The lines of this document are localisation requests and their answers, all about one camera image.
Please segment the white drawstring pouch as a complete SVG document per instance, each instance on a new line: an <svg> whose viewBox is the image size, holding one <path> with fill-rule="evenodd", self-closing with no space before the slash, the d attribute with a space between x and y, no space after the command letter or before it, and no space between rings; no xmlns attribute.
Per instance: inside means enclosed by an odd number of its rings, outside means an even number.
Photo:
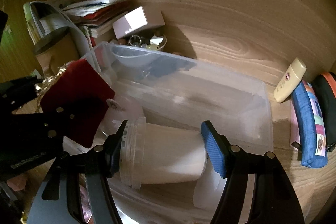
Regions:
<svg viewBox="0 0 336 224"><path fill-rule="evenodd" d="M197 180L194 189L193 204L195 207L214 212L218 207L227 179L222 178L216 173L210 159L207 159L207 165Z"/></svg>

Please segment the gold ribbon bow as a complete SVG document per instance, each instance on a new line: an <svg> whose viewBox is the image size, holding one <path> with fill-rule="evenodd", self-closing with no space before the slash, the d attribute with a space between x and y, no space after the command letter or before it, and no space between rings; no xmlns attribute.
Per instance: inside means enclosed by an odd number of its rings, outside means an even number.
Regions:
<svg viewBox="0 0 336 224"><path fill-rule="evenodd" d="M35 89L37 90L37 102L35 113L41 112L41 100L45 96L46 92L54 85L58 79L62 76L62 74L66 71L68 66L72 63L72 61L65 63L64 65L60 66L58 72L53 76L47 76L44 78L41 84L36 84Z"/></svg>

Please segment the blue patchwork pencil pouch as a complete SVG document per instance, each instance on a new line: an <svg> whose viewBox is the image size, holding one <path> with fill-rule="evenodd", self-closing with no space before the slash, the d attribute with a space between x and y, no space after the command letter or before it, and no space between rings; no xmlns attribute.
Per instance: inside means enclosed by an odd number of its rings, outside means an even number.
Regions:
<svg viewBox="0 0 336 224"><path fill-rule="evenodd" d="M327 165L326 132L317 97L310 83L301 81L291 94L290 145L300 153L301 165Z"/></svg>

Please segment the clear plastic storage bin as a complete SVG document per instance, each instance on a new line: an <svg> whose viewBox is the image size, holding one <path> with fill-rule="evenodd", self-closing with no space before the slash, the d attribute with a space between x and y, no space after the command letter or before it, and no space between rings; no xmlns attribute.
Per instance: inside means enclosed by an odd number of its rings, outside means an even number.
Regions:
<svg viewBox="0 0 336 224"><path fill-rule="evenodd" d="M263 155L273 149L270 104L260 80L187 57L108 43L84 59L117 94L133 97L149 123L199 130L209 120L246 152ZM193 204L196 184L135 190L119 175L109 180L124 223L209 223L214 212Z"/></svg>

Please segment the cream lotion bottle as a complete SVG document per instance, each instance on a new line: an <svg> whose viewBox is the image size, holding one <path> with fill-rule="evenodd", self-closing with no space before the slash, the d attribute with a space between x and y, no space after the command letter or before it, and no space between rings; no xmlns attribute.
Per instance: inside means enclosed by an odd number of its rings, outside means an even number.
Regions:
<svg viewBox="0 0 336 224"><path fill-rule="evenodd" d="M273 95L278 103L284 102L298 86L306 72L305 63L295 58L277 84Z"/></svg>

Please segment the open white booklet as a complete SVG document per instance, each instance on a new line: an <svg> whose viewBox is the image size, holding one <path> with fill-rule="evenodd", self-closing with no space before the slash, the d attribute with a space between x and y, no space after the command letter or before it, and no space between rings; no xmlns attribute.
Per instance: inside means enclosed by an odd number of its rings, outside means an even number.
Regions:
<svg viewBox="0 0 336 224"><path fill-rule="evenodd" d="M92 49L83 32L59 8L48 2L33 1L26 2L23 11L27 30L35 45L52 31L65 27L69 29L80 56Z"/></svg>

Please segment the black orange zipper case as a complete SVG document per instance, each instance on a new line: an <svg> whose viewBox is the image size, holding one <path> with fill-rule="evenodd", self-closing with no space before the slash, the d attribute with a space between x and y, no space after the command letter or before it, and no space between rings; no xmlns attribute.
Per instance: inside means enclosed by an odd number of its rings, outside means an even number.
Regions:
<svg viewBox="0 0 336 224"><path fill-rule="evenodd" d="M335 73L321 73L313 80L312 87L322 111L326 132L326 150L333 152L336 134Z"/></svg>

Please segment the glass bowl of trinkets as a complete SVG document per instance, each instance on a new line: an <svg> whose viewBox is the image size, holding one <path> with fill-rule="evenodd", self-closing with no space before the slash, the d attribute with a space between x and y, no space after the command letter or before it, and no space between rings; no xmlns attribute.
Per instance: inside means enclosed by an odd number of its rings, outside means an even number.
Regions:
<svg viewBox="0 0 336 224"><path fill-rule="evenodd" d="M144 50L163 51L167 37L159 29L140 31L131 36L111 40L110 43L142 48Z"/></svg>

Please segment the stack of books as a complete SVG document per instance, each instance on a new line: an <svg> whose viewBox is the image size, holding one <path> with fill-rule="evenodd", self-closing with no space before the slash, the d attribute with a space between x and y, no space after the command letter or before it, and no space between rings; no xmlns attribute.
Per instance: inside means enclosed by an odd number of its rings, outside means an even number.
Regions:
<svg viewBox="0 0 336 224"><path fill-rule="evenodd" d="M132 7L132 0L79 0L62 8L88 39L89 45L115 39L113 23Z"/></svg>

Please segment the white cardboard box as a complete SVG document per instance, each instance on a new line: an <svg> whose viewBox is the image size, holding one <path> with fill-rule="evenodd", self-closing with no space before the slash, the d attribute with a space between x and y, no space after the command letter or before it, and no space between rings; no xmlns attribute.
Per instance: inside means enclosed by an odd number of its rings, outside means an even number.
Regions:
<svg viewBox="0 0 336 224"><path fill-rule="evenodd" d="M161 10L139 6L113 23L116 39L152 30L165 25Z"/></svg>

